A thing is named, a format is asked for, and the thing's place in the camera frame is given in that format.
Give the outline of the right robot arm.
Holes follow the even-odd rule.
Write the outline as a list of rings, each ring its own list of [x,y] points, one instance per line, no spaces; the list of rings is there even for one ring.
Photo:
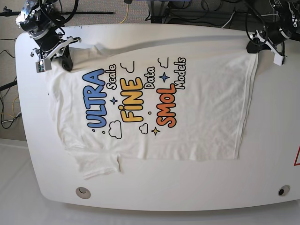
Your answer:
[[[73,69],[69,45],[81,42],[80,37],[63,38],[63,26],[75,15],[79,1],[75,1],[72,12],[67,18],[53,10],[54,0],[27,0],[16,18],[16,24],[27,32],[38,45],[30,54],[37,57],[36,71],[46,72],[52,69],[51,62],[58,59],[64,70]]]

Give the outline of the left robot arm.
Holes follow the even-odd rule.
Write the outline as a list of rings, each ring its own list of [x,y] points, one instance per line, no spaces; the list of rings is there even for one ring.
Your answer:
[[[298,0],[270,0],[270,6],[276,11],[275,21],[267,22],[255,8],[254,0],[244,1],[247,6],[245,15],[245,30],[249,39],[246,50],[250,54],[270,50],[279,60],[279,65],[285,59],[285,41],[300,40],[300,2]],[[248,15],[254,16],[262,23],[262,29],[253,34],[248,32]]]

